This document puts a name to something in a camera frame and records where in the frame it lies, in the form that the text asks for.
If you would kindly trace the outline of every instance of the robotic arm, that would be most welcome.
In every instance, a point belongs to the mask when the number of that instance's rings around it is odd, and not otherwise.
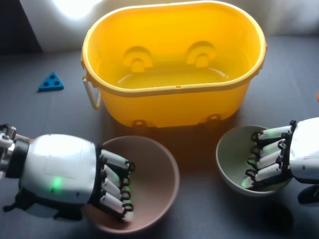
[[[306,184],[319,184],[319,118],[290,126],[253,133],[255,146],[247,160],[242,187],[256,190],[289,178]],[[301,204],[319,202],[319,186],[311,186],[299,194]]]
[[[8,124],[0,125],[0,132],[0,176],[19,179],[15,202],[5,212],[20,208],[80,220],[80,208],[89,203],[121,221],[133,220],[133,162],[70,135],[31,140]]]

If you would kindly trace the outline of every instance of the yellow plastic container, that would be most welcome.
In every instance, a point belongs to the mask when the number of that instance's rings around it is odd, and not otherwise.
[[[266,41],[243,10],[218,1],[132,6],[88,31],[84,83],[109,113],[134,126],[180,126],[225,119],[262,68]]]

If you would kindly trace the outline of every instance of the table surface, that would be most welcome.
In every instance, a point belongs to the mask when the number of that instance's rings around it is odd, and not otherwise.
[[[319,38],[270,37],[264,68],[248,89],[240,110],[223,122],[172,128],[128,128],[101,107],[92,109],[81,78],[80,52],[0,57],[0,122],[14,125],[19,134],[37,137],[64,133],[96,143],[122,135],[145,135],[165,145],[181,173],[178,197],[169,212],[151,228],[126,238],[165,239],[297,239],[319,237],[319,208],[298,204],[306,185],[292,180],[279,193],[248,198],[229,189],[215,163],[219,138],[237,125],[287,125],[317,117],[319,103]],[[65,89],[37,93],[54,71]],[[17,180],[0,181],[0,205],[13,202]],[[262,209],[280,202],[294,216],[288,233],[264,224]],[[42,219],[22,210],[0,211],[0,235],[7,239],[121,238],[98,231],[86,219],[66,223]]]

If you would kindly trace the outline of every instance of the bin handle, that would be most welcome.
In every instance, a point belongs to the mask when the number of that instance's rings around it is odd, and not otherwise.
[[[92,107],[94,109],[98,110],[100,108],[100,106],[101,106],[101,93],[100,93],[100,90],[98,90],[98,97],[97,97],[97,99],[95,101],[93,93],[92,93],[91,88],[89,86],[89,83],[88,83],[88,81],[86,79],[86,75],[84,75],[82,77],[82,80],[83,80],[83,84],[84,84],[84,87],[86,89],[86,92],[88,93],[88,96],[89,96],[90,102],[92,104]]]

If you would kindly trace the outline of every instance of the blue triangular block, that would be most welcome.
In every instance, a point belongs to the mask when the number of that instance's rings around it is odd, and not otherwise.
[[[59,91],[63,90],[64,86],[57,75],[52,72],[39,86],[39,91]]]

